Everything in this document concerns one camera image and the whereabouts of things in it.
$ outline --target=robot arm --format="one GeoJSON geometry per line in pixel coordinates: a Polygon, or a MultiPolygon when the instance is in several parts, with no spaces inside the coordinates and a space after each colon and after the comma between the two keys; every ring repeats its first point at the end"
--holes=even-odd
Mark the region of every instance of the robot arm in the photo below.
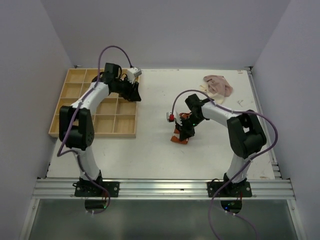
{"type": "MultiPolygon", "coordinates": [[[[77,124],[75,124],[75,122],[72,123],[65,146],[76,150],[81,159],[80,164],[82,165],[82,169],[84,169],[86,174],[98,185],[102,184],[102,175],[96,164],[91,147],[95,137],[91,115],[96,112],[98,105],[110,93],[118,93],[130,102],[141,101],[138,92],[139,83],[135,81],[135,79],[142,74],[141,70],[137,67],[132,67],[127,70],[126,77],[121,79],[121,76],[119,76],[120,69],[121,67],[119,65],[106,63],[104,71],[100,73],[99,82],[96,83],[98,79],[98,76],[96,76],[83,96],[70,106],[62,106],[59,110],[59,139],[63,141],[72,116],[76,109],[79,108],[75,117],[77,124]]],[[[79,186],[85,185],[87,185],[87,190],[90,189],[89,192],[95,191],[89,179],[85,176],[84,172],[80,170],[80,183],[77,183],[76,188],[78,189],[79,186]]]]}
{"type": "MultiPolygon", "coordinates": [[[[175,122],[175,128],[179,131],[179,140],[183,141],[195,135],[195,127],[203,120],[214,120],[228,128],[231,148],[234,152],[230,168],[224,175],[224,181],[232,178],[250,159],[258,153],[267,143],[264,131],[256,115],[236,114],[222,110],[213,105],[209,99],[200,100],[196,94],[188,96],[185,100],[190,109],[187,117],[171,112],[167,113],[169,122],[175,122]]],[[[250,165],[232,180],[233,184],[246,181],[247,171],[250,165]]]]}

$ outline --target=glass panel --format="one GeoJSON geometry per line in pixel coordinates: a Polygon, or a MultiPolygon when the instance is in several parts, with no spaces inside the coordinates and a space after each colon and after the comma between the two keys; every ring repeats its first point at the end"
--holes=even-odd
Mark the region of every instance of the glass panel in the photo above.
{"type": "MultiPolygon", "coordinates": [[[[224,240],[254,240],[252,228],[225,214],[215,201],[212,221],[224,240]]],[[[207,219],[208,200],[111,200],[103,213],[86,213],[84,200],[41,200],[31,240],[84,239],[215,239],[207,219]]],[[[243,201],[240,214],[252,223],[261,240],[297,239],[285,200],[243,201]]]]}

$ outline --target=red object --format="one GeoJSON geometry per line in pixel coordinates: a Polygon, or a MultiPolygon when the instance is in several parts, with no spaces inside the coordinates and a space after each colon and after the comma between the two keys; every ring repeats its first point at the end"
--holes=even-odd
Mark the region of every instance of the red object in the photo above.
{"type": "Polygon", "coordinates": [[[189,138],[187,138],[187,139],[185,139],[183,141],[180,141],[179,140],[179,134],[180,134],[179,130],[175,128],[174,132],[173,132],[173,135],[171,137],[171,142],[174,142],[174,143],[177,143],[177,144],[184,144],[184,145],[187,144],[189,138]]]}
{"type": "Polygon", "coordinates": [[[170,114],[169,122],[173,122],[174,120],[175,120],[175,116],[173,114],[170,114]]]}

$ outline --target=wooden compartment organizer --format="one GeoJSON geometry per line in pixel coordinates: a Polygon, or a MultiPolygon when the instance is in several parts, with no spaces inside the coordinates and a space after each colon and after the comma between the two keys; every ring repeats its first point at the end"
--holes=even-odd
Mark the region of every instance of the wooden compartment organizer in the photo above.
{"type": "MultiPolygon", "coordinates": [[[[90,87],[92,79],[97,76],[97,71],[96,68],[71,68],[68,70],[49,130],[52,137],[59,136],[59,110],[61,106],[70,106],[77,101],[90,87]]],[[[92,115],[95,137],[135,138],[137,109],[136,102],[129,102],[117,93],[111,93],[99,104],[96,112],[92,115]]]]}

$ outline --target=robotic arm base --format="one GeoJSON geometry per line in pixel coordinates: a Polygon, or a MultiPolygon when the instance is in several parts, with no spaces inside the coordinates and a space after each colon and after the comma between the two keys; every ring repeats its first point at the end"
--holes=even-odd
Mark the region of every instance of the robotic arm base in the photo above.
{"type": "MultiPolygon", "coordinates": [[[[209,181],[206,183],[207,186],[207,192],[209,198],[212,198],[215,192],[222,187],[227,181],[229,181],[229,178],[227,174],[225,173],[223,176],[223,181],[216,181],[215,179],[212,181],[209,181]]],[[[244,179],[241,182],[238,183],[232,183],[230,182],[224,189],[222,189],[219,194],[216,196],[217,198],[238,198],[240,195],[242,195],[243,198],[251,198],[252,197],[252,191],[250,183],[247,181],[247,179],[244,179]]]]}
{"type": "MultiPolygon", "coordinates": [[[[120,182],[103,181],[101,171],[99,173],[99,176],[94,182],[100,185],[101,187],[107,189],[107,191],[110,193],[110,197],[112,198],[118,197],[120,182]]],[[[84,197],[84,198],[103,197],[103,191],[100,188],[93,185],[89,180],[84,180],[81,177],[79,178],[79,181],[75,182],[72,186],[75,187],[75,192],[74,192],[75,197],[84,197]]]]}

